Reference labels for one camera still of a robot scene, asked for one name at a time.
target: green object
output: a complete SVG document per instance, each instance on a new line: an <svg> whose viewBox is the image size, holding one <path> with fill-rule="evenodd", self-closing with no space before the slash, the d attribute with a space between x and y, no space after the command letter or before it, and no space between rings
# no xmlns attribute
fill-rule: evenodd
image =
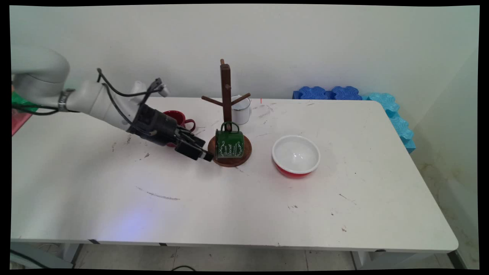
<svg viewBox="0 0 489 275"><path fill-rule="evenodd" d="M237 131L223 131L226 124L234 124L238 127ZM241 158L245 152L245 137L240 132L240 127L234 122L221 124L221 130L216 130L216 158Z"/></svg>
<svg viewBox="0 0 489 275"><path fill-rule="evenodd" d="M15 105L36 105L32 102L29 102L25 99L23 99L18 93L13 92L12 93L12 104ZM35 112L37 111L38 108L33 108L33 107L24 107L27 111Z"/></svg>

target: red bowl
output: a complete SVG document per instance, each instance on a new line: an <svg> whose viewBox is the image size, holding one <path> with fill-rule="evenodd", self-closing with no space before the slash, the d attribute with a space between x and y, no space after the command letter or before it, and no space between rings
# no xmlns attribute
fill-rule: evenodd
<svg viewBox="0 0 489 275"><path fill-rule="evenodd" d="M321 160L319 149L309 139L291 135L279 138L272 147L277 169L289 178L301 178L314 171Z"/></svg>

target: red mug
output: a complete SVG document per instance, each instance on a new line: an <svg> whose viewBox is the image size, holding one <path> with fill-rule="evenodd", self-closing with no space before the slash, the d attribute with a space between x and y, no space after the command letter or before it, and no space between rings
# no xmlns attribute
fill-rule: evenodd
<svg viewBox="0 0 489 275"><path fill-rule="evenodd" d="M185 128L186 123L192 122L194 124L194 126L189 131L193 132L195 130L195 126L196 126L195 121L193 119L185 119L185 115L182 112L172 110L172 111L166 111L163 113L169 117L174 118L177 121L177 125L180 125L181 127L184 127L184 128ZM168 143L167 145L170 147L176 146L173 143Z"/></svg>

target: mug handle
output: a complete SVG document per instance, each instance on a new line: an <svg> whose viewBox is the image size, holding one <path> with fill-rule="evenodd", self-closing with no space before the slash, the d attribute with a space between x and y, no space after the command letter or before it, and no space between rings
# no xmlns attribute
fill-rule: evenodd
<svg viewBox="0 0 489 275"><path fill-rule="evenodd" d="M236 127L238 128L237 132L239 132L239 131L240 131L240 127L239 127L239 126L238 126L236 123L234 123L234 122L232 122L232 121L224 122L223 124L221 124L221 131L222 131L222 128L224 127L224 125L226 125L226 124L234 124L234 125L236 125Z"/></svg>
<svg viewBox="0 0 489 275"><path fill-rule="evenodd" d="M183 124L190 123L190 122L192 122L194 124L194 126L189 131L193 132L195 130L195 126L196 126L195 121L193 119L187 119L186 121L183 122Z"/></svg>

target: metal band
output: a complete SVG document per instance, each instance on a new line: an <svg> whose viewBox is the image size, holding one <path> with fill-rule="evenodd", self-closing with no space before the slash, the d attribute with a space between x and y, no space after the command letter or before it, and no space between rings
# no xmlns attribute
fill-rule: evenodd
<svg viewBox="0 0 489 275"><path fill-rule="evenodd" d="M66 101L68 100L69 95L74 91L75 89L66 89L65 91L61 91L60 98L58 99L58 111L69 112L69 110L66 108Z"/></svg>

